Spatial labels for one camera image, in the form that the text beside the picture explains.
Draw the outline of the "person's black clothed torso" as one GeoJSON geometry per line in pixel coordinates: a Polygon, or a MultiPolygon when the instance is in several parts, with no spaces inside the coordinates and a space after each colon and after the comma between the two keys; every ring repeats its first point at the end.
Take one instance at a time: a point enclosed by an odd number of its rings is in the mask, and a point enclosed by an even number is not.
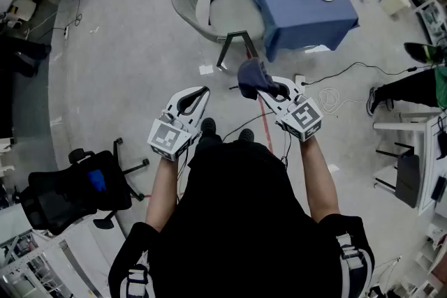
{"type": "Polygon", "coordinates": [[[319,223],[264,145],[204,135],[162,229],[138,222],[109,273],[111,298],[361,298],[374,255],[362,219],[319,223]]]}

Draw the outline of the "dark blue object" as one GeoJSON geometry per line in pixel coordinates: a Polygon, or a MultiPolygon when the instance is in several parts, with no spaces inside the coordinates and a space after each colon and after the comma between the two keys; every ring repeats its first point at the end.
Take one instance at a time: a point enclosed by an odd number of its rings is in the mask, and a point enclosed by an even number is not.
{"type": "Polygon", "coordinates": [[[105,192],[107,190],[103,173],[100,170],[92,170],[87,176],[97,192],[105,192]]]}

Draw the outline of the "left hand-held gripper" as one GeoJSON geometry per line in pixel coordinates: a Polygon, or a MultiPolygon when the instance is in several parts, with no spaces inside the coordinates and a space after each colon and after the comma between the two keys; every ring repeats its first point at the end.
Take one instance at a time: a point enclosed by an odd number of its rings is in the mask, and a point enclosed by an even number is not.
{"type": "Polygon", "coordinates": [[[152,151],[176,161],[199,136],[198,122],[210,97],[206,86],[189,87],[174,94],[154,120],[147,143],[152,151]]]}

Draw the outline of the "person's left shoe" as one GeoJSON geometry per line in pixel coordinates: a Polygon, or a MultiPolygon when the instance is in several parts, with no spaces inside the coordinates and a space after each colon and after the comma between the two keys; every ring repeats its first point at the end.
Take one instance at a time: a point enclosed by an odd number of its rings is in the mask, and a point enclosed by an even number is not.
{"type": "Polygon", "coordinates": [[[216,133],[217,127],[213,118],[208,117],[202,120],[200,130],[202,131],[203,135],[214,135],[216,133]]]}

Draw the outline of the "person's left forearm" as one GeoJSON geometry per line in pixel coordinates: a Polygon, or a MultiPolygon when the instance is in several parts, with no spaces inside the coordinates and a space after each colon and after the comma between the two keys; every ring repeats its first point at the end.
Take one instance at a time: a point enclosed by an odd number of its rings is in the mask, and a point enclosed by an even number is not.
{"type": "Polygon", "coordinates": [[[162,231],[177,206],[178,162],[161,157],[149,199],[146,224],[162,231]]]}

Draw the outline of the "white waste bin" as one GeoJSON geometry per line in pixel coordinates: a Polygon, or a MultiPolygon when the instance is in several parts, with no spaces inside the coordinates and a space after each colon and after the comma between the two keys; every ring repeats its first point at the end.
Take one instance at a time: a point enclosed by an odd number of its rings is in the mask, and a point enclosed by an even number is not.
{"type": "Polygon", "coordinates": [[[389,16],[411,7],[410,0],[380,0],[379,4],[389,16]]]}

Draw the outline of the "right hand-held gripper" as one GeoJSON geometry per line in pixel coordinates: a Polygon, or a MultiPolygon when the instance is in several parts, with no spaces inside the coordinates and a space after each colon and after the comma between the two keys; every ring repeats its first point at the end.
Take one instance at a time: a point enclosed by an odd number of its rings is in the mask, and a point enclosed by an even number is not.
{"type": "Polygon", "coordinates": [[[276,97],[266,92],[258,95],[274,112],[277,124],[286,132],[305,142],[321,129],[323,114],[312,98],[302,95],[294,81],[274,76],[273,82],[279,86],[276,97]]]}

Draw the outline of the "black office chair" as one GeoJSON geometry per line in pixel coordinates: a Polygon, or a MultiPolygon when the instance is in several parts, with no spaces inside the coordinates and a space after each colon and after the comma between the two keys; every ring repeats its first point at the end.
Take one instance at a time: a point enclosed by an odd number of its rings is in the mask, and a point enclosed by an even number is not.
{"type": "Polygon", "coordinates": [[[126,175],[149,166],[149,159],[123,170],[119,164],[119,137],[113,142],[113,151],[94,153],[82,148],[73,150],[68,159],[70,167],[56,172],[32,172],[29,185],[19,194],[20,203],[27,219],[35,230],[48,230],[53,235],[61,234],[77,220],[106,211],[105,218],[97,218],[94,225],[102,230],[114,228],[112,217],[130,209],[132,199],[143,201],[145,196],[137,193],[126,180],[126,175]],[[87,173],[100,170],[107,190],[97,192],[87,173]]]}

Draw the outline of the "white shelf rack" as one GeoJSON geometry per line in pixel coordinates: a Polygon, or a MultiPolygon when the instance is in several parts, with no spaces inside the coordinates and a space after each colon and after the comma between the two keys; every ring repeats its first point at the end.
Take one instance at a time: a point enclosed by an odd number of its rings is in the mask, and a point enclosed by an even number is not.
{"type": "Polygon", "coordinates": [[[108,273],[124,235],[82,219],[60,235],[0,215],[0,298],[110,298],[108,273]]]}

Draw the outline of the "person's right forearm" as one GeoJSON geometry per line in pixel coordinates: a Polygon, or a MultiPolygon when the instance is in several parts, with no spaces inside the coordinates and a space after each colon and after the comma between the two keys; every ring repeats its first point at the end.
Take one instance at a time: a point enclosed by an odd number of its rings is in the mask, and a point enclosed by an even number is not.
{"type": "Polygon", "coordinates": [[[300,153],[310,214],[319,223],[326,216],[339,213],[335,183],[314,136],[300,143],[300,153]]]}

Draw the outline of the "grey shell chair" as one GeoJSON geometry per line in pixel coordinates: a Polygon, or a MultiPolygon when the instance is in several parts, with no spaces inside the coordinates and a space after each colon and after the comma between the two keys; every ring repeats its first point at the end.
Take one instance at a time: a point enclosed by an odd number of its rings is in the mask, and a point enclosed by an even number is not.
{"type": "Polygon", "coordinates": [[[222,45],[217,67],[222,68],[230,45],[243,43],[251,57],[257,57],[255,40],[261,40],[265,23],[255,0],[210,0],[207,26],[200,24],[199,0],[171,0],[175,12],[202,37],[222,45]]]}

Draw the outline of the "blue cloth covered table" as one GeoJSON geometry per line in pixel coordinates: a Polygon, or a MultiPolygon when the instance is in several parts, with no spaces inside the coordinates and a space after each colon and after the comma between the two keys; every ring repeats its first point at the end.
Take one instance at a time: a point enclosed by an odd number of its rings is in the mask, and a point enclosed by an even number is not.
{"type": "Polygon", "coordinates": [[[324,45],[336,50],[358,27],[350,0],[255,0],[265,23],[264,44],[269,62],[280,50],[324,45]]]}

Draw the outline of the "dark grey cloth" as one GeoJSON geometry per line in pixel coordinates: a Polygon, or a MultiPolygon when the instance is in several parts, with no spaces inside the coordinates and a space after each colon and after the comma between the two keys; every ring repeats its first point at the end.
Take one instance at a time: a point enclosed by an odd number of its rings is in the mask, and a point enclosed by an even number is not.
{"type": "Polygon", "coordinates": [[[259,58],[248,59],[237,72],[238,88],[243,97],[256,100],[258,91],[264,91],[276,98],[282,95],[281,87],[268,74],[264,63],[259,58]]]}

